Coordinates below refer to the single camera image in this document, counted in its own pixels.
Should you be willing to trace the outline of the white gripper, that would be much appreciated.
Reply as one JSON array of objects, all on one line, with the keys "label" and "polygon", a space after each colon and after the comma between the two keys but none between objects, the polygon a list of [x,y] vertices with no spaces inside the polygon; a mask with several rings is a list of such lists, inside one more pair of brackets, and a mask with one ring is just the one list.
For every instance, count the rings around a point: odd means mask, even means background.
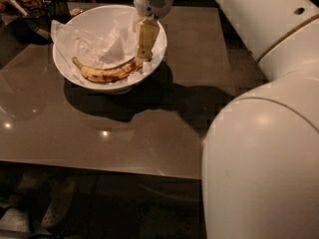
[{"label": "white gripper", "polygon": [[[165,17],[174,0],[134,0],[134,5],[139,16]],[[150,61],[152,49],[158,38],[160,26],[157,20],[145,18],[138,24],[136,59]]]}]

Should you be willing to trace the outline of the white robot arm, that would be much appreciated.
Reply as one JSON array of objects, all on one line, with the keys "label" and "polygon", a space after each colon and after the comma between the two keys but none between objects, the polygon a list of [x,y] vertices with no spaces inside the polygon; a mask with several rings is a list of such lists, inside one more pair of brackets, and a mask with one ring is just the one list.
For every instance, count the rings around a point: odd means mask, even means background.
[{"label": "white robot arm", "polygon": [[206,134],[206,238],[319,239],[319,8],[215,1],[268,82],[231,101]]}]

